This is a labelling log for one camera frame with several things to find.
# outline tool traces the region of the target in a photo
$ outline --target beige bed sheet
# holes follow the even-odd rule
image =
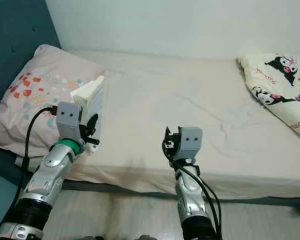
[[[253,99],[235,60],[72,51],[105,66],[98,152],[71,180],[174,193],[165,127],[203,129],[197,164],[221,199],[300,197],[300,137]]]

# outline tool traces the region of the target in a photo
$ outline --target black cable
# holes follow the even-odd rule
[[[37,119],[37,117],[45,112],[45,111],[49,111],[51,112],[52,114],[54,114],[56,112],[56,106],[51,106],[51,107],[45,107],[45,108],[42,108],[40,109],[34,116],[33,118],[31,119],[31,122],[29,124],[29,127],[27,129],[27,132],[26,132],[26,137],[25,137],[25,148],[24,148],[24,157],[22,159],[22,165],[21,165],[21,170],[22,170],[22,173],[21,173],[21,177],[20,177],[20,180],[19,180],[19,183],[18,183],[18,187],[17,187],[17,190],[15,192],[15,195],[14,195],[14,198],[13,198],[13,201],[9,207],[9,209],[7,210],[7,212],[5,213],[4,217],[2,218],[1,222],[0,222],[0,227],[1,225],[7,220],[8,216],[11,214],[12,210],[14,209],[14,206],[16,205],[17,203],[17,200],[19,198],[19,195],[20,195],[20,192],[21,192],[21,188],[22,188],[22,184],[24,182],[24,178],[25,178],[25,175],[26,175],[26,172],[28,170],[28,167],[29,167],[29,162],[30,162],[30,158],[29,158],[29,141],[30,141],[30,132],[31,132],[31,129],[35,123],[35,120]]]
[[[180,164],[178,164],[175,161],[172,161],[172,159],[170,158],[170,156],[167,155],[166,151],[165,151],[165,141],[162,142],[162,151],[163,154],[165,155],[165,157],[169,160],[169,162],[173,165],[176,166],[177,169],[180,169],[181,171],[185,172],[186,174],[188,174],[193,180],[196,181],[196,183],[198,183],[198,185],[201,187],[203,193],[206,196],[206,199],[211,207],[211,211],[212,211],[212,215],[213,215],[213,220],[214,220],[214,225],[216,228],[216,235],[218,240],[222,240],[222,226],[221,226],[221,205],[220,205],[220,201],[217,197],[217,195],[215,194],[215,192],[211,189],[211,187],[209,187],[209,185],[202,180],[202,178],[198,178],[195,175],[193,175],[190,171],[188,171],[187,169],[185,169],[183,166],[181,166]],[[218,212],[219,212],[219,222],[218,222],[218,218],[217,218],[217,213],[216,213],[216,209],[215,206],[212,202],[212,199],[210,198],[210,195],[208,193],[208,191],[206,190],[205,186],[209,189],[209,191],[212,193],[212,195],[215,197],[215,200],[217,202],[217,206],[218,206]]]

